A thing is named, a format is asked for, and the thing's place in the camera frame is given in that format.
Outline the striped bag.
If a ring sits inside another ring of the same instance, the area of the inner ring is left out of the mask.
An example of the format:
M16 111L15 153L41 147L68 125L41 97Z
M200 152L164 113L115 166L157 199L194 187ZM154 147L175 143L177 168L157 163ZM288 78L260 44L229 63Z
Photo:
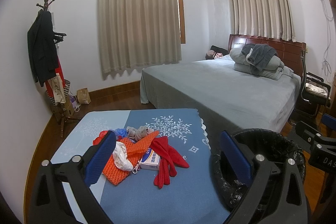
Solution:
M65 83L66 83L66 86L65 86L65 96L67 97L68 96L68 93L69 93L69 90L70 90L70 82L68 80L65 80ZM56 106L55 102L54 102L54 99L49 97L51 102Z

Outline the folded grey quilt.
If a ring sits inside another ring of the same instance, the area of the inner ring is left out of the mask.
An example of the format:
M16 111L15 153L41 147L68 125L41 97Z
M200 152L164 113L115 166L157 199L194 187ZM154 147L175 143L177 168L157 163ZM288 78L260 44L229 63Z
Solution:
M256 77L265 77L272 80L279 80L281 76L288 76L293 78L294 72L284 65L281 59L277 56L273 56L268 64L259 71L255 66L253 66L247 57L242 53L241 48L234 48L230 51L230 58L235 62L234 70L242 73L248 73Z

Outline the black hanging jacket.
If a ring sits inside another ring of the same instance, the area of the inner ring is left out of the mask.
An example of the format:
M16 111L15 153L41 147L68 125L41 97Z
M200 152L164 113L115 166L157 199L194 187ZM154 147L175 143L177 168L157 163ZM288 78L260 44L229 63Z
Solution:
M59 67L54 36L51 13L39 10L27 32L27 46L34 81L41 87L56 76L55 70Z

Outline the beige tote bag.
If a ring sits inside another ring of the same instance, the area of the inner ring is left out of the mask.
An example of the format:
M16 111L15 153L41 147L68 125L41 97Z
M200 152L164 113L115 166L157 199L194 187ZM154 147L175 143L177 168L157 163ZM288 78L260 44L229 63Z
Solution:
M63 104L66 102L66 96L64 93L63 81L59 73L56 76L48 80L48 85L51 88L51 97L54 99L55 104Z

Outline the grey crumpled sock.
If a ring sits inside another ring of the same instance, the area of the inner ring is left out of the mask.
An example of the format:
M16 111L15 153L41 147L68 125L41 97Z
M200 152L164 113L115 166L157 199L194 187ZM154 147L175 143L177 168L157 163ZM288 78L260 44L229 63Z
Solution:
M147 126L140 126L139 128L128 126L126 128L126 131L127 131L127 137L129 139L131 139L134 142L138 142L147 135L151 134L154 130Z

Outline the red plastic bag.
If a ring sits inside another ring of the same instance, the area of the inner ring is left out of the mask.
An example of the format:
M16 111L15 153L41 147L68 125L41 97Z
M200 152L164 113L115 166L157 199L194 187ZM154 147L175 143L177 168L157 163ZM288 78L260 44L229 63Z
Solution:
M105 131L101 131L98 135L98 137L96 137L92 144L93 145L98 145L100 143L100 141L102 141L102 139L104 138L104 136L108 133L108 130L105 130Z

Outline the red hanging garment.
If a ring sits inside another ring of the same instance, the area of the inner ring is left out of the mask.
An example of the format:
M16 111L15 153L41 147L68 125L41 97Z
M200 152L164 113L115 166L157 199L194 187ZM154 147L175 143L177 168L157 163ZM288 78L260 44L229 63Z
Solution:
M62 81L63 81L64 89L65 89L66 83L65 83L64 76L63 76L63 71L62 71L62 67L60 65L60 61L58 61L58 65L59 66L55 69L55 73L59 73L60 74L60 76L62 78ZM45 85L46 85L46 88L47 88L47 94L49 95L49 97L51 97L51 88L48 85L48 80L45 82Z

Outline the bed with grey sheet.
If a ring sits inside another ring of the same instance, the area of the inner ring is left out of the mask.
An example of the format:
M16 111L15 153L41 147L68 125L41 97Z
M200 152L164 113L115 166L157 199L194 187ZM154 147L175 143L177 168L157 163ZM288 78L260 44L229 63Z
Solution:
M142 70L141 103L198 109L209 133L264 128L280 132L294 109L301 79L288 67L278 80L234 69L234 61L203 60Z

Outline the blue plastic bag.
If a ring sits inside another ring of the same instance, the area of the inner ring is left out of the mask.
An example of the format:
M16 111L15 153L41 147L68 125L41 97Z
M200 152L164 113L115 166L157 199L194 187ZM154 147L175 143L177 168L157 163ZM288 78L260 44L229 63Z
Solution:
M114 130L114 133L117 138L126 138L128 136L128 132L125 128L117 128Z

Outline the red cloth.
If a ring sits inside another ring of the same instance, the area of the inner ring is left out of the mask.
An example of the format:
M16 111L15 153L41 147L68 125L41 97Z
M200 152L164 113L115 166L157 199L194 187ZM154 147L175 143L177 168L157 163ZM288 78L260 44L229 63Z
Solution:
M169 145L168 137L155 138L150 148L160 156L159 171L154 179L154 185L162 189L164 185L170 184L170 178L177 175L177 167L189 168L189 164L180 153Z

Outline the orange foam net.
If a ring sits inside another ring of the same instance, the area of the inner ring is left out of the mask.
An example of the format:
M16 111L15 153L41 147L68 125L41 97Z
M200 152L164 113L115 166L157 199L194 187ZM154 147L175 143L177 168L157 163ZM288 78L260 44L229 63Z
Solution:
M111 155L108 162L106 163L102 173L105 175L106 179L111 182L114 186L120 184L127 176L130 175L131 171L138 164L138 161L145 155L146 151L151 145L151 142L154 138L157 137L159 131L154 131L142 138L137 143L133 143L129 138L121 139L121 143L123 143L126 147L127 159L130 161L132 168L130 171L121 170L114 163L114 158Z

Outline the blue tree-print tablecloth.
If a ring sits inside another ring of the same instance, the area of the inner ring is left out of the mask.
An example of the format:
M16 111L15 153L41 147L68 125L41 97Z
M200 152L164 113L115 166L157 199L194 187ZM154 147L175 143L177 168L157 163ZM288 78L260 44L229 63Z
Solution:
M177 168L169 185L154 178L159 156L149 149L133 162L134 171L118 185L101 175L93 195L114 223L223 223L229 216L211 176L211 151L206 128L195 109L94 111L88 113L53 155L54 164L83 155L105 130L146 126L165 136L188 163Z

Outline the right beige curtain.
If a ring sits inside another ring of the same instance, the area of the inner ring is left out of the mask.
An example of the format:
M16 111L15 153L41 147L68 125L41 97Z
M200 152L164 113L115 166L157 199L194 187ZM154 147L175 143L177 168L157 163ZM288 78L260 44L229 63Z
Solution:
M289 0L230 0L233 34L295 41Z

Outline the red wooden headboard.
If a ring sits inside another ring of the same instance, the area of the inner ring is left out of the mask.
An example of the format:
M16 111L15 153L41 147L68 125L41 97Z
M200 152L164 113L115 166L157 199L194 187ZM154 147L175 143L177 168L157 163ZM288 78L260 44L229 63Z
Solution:
M273 47L287 67L292 69L295 74L299 76L303 75L301 55L306 52L306 43L230 34L228 52L233 48L242 48L246 44L267 44Z

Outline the black office chair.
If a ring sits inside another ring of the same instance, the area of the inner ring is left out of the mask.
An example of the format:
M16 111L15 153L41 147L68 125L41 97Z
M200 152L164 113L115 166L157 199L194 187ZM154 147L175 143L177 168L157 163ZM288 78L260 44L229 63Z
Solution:
M295 126L302 121L317 129L317 116L321 108L326 109L331 105L331 86L324 82L322 77L308 72L305 63L305 51L301 52L302 77L299 96L295 108L288 122Z

